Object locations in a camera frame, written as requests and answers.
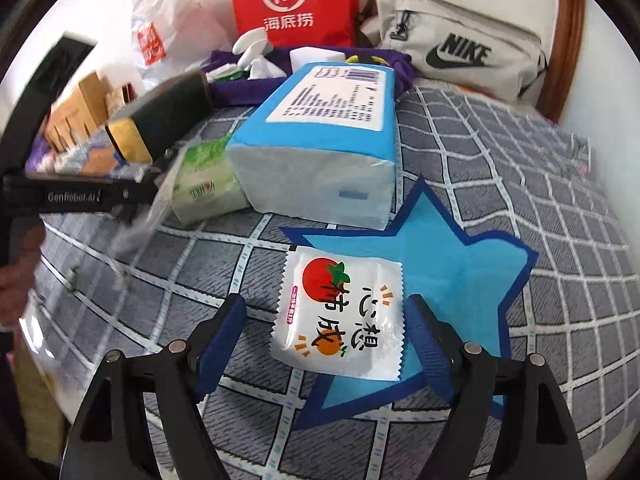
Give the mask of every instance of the grid pattern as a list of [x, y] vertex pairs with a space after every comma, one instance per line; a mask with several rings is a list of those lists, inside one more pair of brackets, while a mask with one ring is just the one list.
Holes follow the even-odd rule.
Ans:
[[[583, 173], [588, 144], [461, 92], [418, 88], [397, 110], [393, 211], [423, 176], [470, 234], [505, 230], [540, 253], [508, 311], [512, 353], [546, 356], [588, 458], [638, 416], [640, 353], [638, 276], [618, 222]], [[203, 137], [233, 131], [250, 113], [219, 111]], [[353, 419], [291, 430], [314, 374], [269, 355], [288, 248], [280, 227], [325, 224], [246, 210], [184, 230], [169, 218], [147, 247], [114, 262], [113, 219], [45, 220], [37, 315], [65, 386], [84, 391], [109, 348], [135, 356], [187, 337], [226, 294], [240, 292], [246, 327], [221, 387], [199, 406], [231, 478], [405, 479], [424, 465], [449, 414], [429, 389]], [[156, 457], [171, 469], [154, 396], [145, 402]], [[499, 428], [491, 419], [472, 476], [488, 472]]]

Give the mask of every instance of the barcode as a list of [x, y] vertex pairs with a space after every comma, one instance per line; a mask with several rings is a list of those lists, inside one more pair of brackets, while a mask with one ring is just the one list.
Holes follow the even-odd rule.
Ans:
[[376, 83], [378, 82], [378, 72], [373, 70], [358, 70], [357, 68], [352, 68], [347, 73], [345, 79], [351, 79], [354, 81], [366, 81], [367, 83]]

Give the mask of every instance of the blue star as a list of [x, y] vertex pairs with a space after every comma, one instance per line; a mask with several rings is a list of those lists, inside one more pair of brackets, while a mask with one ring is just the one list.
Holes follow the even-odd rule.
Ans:
[[[507, 232], [467, 235], [423, 179], [385, 231], [282, 230], [295, 245], [401, 262], [404, 298], [421, 294], [463, 341], [477, 342], [495, 356], [511, 356], [506, 311], [527, 283], [538, 255]], [[399, 381], [318, 375], [296, 429], [379, 408], [415, 393], [429, 380], [405, 334]], [[492, 414], [499, 415], [501, 405], [493, 404]]]

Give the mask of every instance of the small box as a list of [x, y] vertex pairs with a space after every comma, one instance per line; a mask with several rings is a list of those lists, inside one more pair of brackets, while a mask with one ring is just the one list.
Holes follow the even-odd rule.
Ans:
[[289, 53], [291, 60], [291, 69], [296, 73], [307, 63], [320, 61], [335, 61], [344, 63], [345, 55], [335, 50], [327, 50], [325, 48], [316, 48], [314, 46], [302, 46], [296, 48]]
[[396, 181], [394, 71], [311, 63], [226, 147], [249, 202], [319, 222], [383, 230]]

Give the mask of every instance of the zipper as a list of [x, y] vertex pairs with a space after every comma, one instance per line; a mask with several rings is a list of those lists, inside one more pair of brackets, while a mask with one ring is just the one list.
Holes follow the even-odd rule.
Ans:
[[407, 31], [407, 25], [409, 23], [410, 16], [411, 16], [410, 10], [404, 10], [402, 12], [402, 18], [400, 19], [400, 23], [396, 25], [396, 30], [394, 30], [389, 35], [389, 38], [391, 38], [392, 40], [398, 40], [398, 41], [407, 40], [407, 38], [409, 37], [408, 31]]

